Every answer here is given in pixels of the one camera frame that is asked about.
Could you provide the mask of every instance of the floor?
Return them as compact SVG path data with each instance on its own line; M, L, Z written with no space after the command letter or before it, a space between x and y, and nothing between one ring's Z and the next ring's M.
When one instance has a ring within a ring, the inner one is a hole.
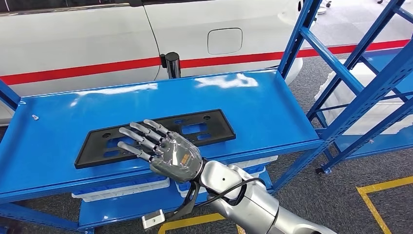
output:
M318 15L311 31L325 45L357 44L386 6L375 0L333 0L323 15ZM413 12L413 3L403 5ZM409 39L413 24L395 15L375 39L375 42Z
M328 45L356 43L372 24L384 4L379 5L375 0L334 0L327 13L319 16L318 22L313 26L312 31ZM408 39L412 34L413 25L405 24L401 19L395 18L386 27L384 33L378 37L377 41ZM345 59L347 56L339 55L338 58ZM303 69L290 84L290 88L305 112L313 104L314 95L330 72L331 69L321 58L304 59ZM328 175L317 175L314 172L314 169L325 161L325 158L320 156L276 193L275 197L283 207L308 220L323 224L339 234L383 233L366 203L357 192L356 187L413 176L412 153L412 150L405 150L346 161L336 166L333 172ZM276 162L270 164L267 170L271 178L273 180L278 178L298 155L282 155ZM412 233L412 194L413 184L368 194L391 233ZM21 202L21 204L70 220L77 220L78 218L79 200L71 198L70 194L27 200ZM212 211L206 207L196 209L189 216L210 213ZM0 219L0 224L2 223L16 227L17 231L15 233L67 233L8 219ZM97 234L135 234L143 232L140 220L99 227L95 231ZM158 231L150 230L147 233L156 234ZM240 232L234 223L228 220L220 220L169 230L165 233L237 234Z

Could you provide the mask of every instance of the yellow floor line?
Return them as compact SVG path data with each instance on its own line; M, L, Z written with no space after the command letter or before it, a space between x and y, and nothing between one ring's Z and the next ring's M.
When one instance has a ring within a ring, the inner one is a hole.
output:
M370 200L369 196L365 192L361 190L361 188L357 188L358 193L363 198L364 202L366 203L367 207L369 208L370 212L373 214L373 217L377 221L380 228L383 230L384 234L392 234L389 228L387 227L384 220L381 218L380 214L377 212L376 208L374 207L372 201Z
M399 187L407 184L413 183L413 176L395 179L391 181L386 181L383 183L372 184L364 187L356 187L358 193L363 198L364 202L366 203L367 207L369 208L370 212L373 214L373 217L379 224L380 228L383 230L384 234L392 234L389 228L387 227L386 223L384 222L383 218L378 213L377 209L373 205L372 201L370 200L368 193L377 192L385 189L390 189L394 187Z
M398 187L398 186L402 186L406 184L411 184L411 183L413 183L413 176L401 178L401 179L395 179L395 180L391 180L391 181L387 181L387 182L383 182L379 184L372 184L369 186L361 187L359 189L362 189L364 193L368 194L368 193L390 189L390 188L394 188L394 187Z
M172 222L168 222L168 223L162 225L161 228L158 231L158 234L165 234L165 231L167 231L167 230L183 228L183 227L202 224L202 223L209 223L209 222L212 222L212 221L218 221L218 220L222 220L222 219L225 219L224 217L222 217L222 215L220 215L218 213L214 213L214 214L207 214L207 215L203 215L203 216L172 221Z
M238 230L238 234L246 234L245 230L242 227L238 226L238 225L237 225L237 230Z

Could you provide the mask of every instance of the red stripe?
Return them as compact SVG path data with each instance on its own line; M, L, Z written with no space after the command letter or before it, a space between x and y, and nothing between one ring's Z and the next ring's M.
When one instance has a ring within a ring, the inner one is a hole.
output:
M93 75L106 72L116 72L142 67L151 67L161 64L159 57L144 58L122 62L110 62L82 67L71 67L41 72L30 72L16 75L1 76L0 79L8 85L23 84L36 81L45 81L52 79L62 79L69 77L79 77L86 75Z
M387 42L372 43L367 50L382 50L390 48L398 48L405 46L410 40L394 40ZM328 49L333 54L351 53L355 49L356 45L344 45L344 46L330 46ZM227 65L235 63L246 62L260 62L281 59L283 52L263 53L263 54L251 54L251 55L235 55L235 56L223 56L215 58L196 58L187 59L181 61L181 68L191 67L205 67L205 66L217 66ZM297 57L311 57L318 56L318 53L314 49L300 50ZM142 67L158 66L161 61L156 58L144 58L121 62L111 62L97 65L89 65L82 67L63 68L50 71L30 72L16 75L0 76L6 84L22 84L36 81L45 81L61 78L79 77L85 75L100 74L106 72L116 72L129 69L136 69Z

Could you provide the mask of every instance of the black pole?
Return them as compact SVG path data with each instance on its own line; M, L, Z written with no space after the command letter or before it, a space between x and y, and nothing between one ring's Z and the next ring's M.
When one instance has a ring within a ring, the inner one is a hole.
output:
M181 66L179 64L179 55L175 52L169 52L165 55L166 67L169 79L181 77Z

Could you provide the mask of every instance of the robotic arm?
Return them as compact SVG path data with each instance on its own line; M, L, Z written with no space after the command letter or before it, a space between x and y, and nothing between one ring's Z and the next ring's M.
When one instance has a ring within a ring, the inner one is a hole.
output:
M189 181L191 188L184 203L175 211L162 210L142 217L144 228L151 228L189 214L195 206L200 187L208 191L208 200L197 206L210 205L225 218L249 234L336 234L330 229L307 221L279 205L267 193L264 182L235 165L202 159L196 146L176 132L152 120L147 128L131 123L120 133L136 140L141 149L124 142L118 146L150 163L150 169L178 182Z

